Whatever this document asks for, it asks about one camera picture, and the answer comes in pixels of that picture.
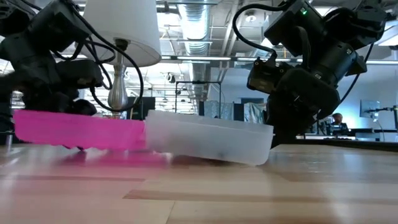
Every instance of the metal frame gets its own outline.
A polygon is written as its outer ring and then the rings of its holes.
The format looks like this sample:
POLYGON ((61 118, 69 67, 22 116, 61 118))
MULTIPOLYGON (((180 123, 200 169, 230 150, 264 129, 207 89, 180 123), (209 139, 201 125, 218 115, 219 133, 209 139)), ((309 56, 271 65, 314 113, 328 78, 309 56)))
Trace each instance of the metal frame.
POLYGON ((174 112, 177 113, 177 92, 178 92, 178 84, 180 83, 189 83, 192 85, 206 85, 206 84, 218 84, 220 87, 220 90, 218 92, 219 94, 219 100, 218 100, 218 118, 221 119, 221 82, 206 82, 206 81, 176 81, 175 82, 175 108, 174 112))

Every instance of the desk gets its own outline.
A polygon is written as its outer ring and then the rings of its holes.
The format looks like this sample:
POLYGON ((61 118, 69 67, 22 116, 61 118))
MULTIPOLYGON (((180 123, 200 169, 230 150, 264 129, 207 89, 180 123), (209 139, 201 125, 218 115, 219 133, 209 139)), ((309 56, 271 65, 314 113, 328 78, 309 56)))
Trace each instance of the desk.
POLYGON ((398 223, 393 152, 279 146, 250 167, 14 147, 0 157, 1 223, 398 223))

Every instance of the air duct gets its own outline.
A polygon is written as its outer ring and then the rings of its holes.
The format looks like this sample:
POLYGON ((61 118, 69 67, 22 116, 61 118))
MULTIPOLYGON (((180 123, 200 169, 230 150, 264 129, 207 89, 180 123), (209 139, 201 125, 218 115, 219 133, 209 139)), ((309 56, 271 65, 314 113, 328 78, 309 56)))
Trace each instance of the air duct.
MULTIPOLYGON (((209 33, 210 7, 208 5, 178 5, 181 15, 182 35, 187 40, 206 40, 209 33)), ((209 45, 204 42, 186 42, 185 48, 189 56, 207 56, 209 45)), ((192 63, 190 77, 192 81, 210 81, 210 67, 204 63, 192 63)), ((205 101, 208 85, 193 87, 195 98, 205 101)))

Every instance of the lamp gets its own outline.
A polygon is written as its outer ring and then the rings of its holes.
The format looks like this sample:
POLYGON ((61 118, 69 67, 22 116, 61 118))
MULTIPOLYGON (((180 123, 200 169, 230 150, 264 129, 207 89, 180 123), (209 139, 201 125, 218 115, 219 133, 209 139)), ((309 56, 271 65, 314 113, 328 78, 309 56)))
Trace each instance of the lamp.
MULTIPOLYGON (((83 17, 106 40, 124 50, 139 67, 154 65, 161 60, 155 0, 88 0, 83 17)), ((101 47, 96 47, 96 52, 100 60, 112 56, 112 52, 101 47)), ((81 53, 94 59, 85 47, 81 53)), ((110 63, 114 66, 114 81, 108 105, 120 110, 128 103, 124 82, 126 67, 133 65, 116 53, 110 63)), ((120 113, 114 113, 114 118, 116 116, 120 117, 120 113)))

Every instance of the computer monitor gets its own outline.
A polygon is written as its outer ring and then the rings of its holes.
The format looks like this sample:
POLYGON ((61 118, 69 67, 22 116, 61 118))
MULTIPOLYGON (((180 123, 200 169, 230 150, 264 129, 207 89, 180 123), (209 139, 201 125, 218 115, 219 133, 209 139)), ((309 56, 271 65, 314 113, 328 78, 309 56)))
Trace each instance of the computer monitor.
POLYGON ((380 102, 376 100, 361 100, 359 116, 361 118, 377 119, 378 112, 368 112, 369 110, 380 109, 380 102))

